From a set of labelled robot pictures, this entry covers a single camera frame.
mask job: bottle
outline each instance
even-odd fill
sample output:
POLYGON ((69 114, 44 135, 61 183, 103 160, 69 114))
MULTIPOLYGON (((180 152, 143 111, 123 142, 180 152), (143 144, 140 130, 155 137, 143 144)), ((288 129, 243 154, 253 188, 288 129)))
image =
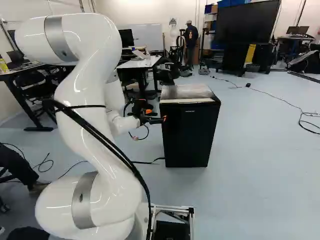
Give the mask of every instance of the bottle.
POLYGON ((146 64, 151 66, 151 55, 148 51, 146 52, 146 64))
POLYGON ((1 73, 9 72, 9 68, 8 68, 5 60, 2 58, 1 54, 0 54, 0 72, 1 73))

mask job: yellow bottle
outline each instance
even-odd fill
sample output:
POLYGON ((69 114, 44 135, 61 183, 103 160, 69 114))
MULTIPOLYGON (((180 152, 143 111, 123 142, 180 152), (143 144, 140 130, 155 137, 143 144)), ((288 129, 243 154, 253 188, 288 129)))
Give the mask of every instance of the yellow bottle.
POLYGON ((8 66, 6 64, 6 61, 2 58, 1 54, 0 54, 0 72, 1 73, 9 72, 8 66))

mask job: blue box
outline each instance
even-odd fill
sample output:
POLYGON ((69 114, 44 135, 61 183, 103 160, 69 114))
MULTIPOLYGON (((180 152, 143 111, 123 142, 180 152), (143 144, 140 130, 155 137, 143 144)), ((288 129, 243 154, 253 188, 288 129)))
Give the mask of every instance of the blue box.
POLYGON ((222 0, 222 1, 218 1, 217 3, 218 3, 218 9, 219 8, 230 7, 231 0, 222 0))
POLYGON ((213 21, 212 24, 211 24, 210 30, 211 30, 211 31, 215 31, 216 28, 217 28, 217 21, 213 21))
POLYGON ((205 5, 204 13, 205 13, 205 14, 210 14, 210 13, 211 13, 212 6, 213 6, 212 4, 205 5))
POLYGON ((247 0, 231 0, 231 6, 246 4, 247 0))

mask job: person's leg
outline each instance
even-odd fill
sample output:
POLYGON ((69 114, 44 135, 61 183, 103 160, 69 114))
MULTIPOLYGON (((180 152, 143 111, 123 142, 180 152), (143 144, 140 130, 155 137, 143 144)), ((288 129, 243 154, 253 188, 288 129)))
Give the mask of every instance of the person's leg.
POLYGON ((30 167, 29 163, 16 151, 0 143, 0 167, 8 171, 24 185, 32 190, 39 175, 30 167))
POLYGON ((189 47, 188 48, 188 65, 190 66, 190 68, 193 68, 194 54, 195 54, 195 48, 189 47))

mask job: fabric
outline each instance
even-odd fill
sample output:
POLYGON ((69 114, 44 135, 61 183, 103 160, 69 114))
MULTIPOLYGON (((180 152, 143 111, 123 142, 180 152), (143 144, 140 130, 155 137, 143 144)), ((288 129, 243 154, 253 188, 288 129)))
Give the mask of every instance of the fabric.
POLYGON ((194 48, 199 37, 197 28, 192 25, 188 26, 185 30, 184 37, 186 41, 186 47, 194 48))
POLYGON ((10 232, 6 240, 48 240, 49 236, 49 233, 46 231, 27 226, 16 228, 10 232))
POLYGON ((29 190, 32 189, 39 175, 30 167, 30 164, 16 151, 0 143, 0 167, 19 179, 29 190))
POLYGON ((195 48, 194 47, 188 47, 186 50, 187 50, 187 65, 192 67, 193 66, 193 60, 194 60, 194 54, 195 54, 195 48))

